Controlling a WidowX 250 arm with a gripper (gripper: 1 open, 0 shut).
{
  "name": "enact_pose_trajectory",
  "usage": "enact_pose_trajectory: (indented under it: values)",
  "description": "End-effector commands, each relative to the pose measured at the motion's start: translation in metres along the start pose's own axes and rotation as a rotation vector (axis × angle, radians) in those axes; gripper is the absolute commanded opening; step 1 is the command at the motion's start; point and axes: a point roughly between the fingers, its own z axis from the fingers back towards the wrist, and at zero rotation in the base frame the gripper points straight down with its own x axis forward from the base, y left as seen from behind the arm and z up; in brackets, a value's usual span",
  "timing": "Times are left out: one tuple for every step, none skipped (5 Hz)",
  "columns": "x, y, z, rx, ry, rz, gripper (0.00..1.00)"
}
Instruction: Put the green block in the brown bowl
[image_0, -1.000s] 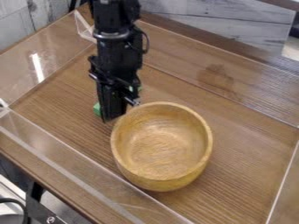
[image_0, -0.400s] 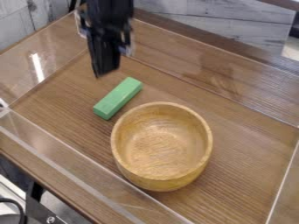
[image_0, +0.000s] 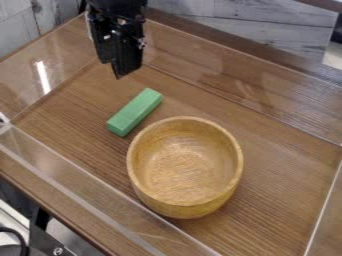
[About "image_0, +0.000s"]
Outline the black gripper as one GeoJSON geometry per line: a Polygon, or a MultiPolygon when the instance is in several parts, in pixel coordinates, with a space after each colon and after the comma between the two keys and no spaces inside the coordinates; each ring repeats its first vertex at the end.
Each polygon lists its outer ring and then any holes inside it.
{"type": "Polygon", "coordinates": [[[142,63],[148,0],[85,0],[85,21],[98,60],[110,61],[117,79],[136,71],[142,63]],[[109,33],[113,40],[113,58],[109,53],[109,33]]]}

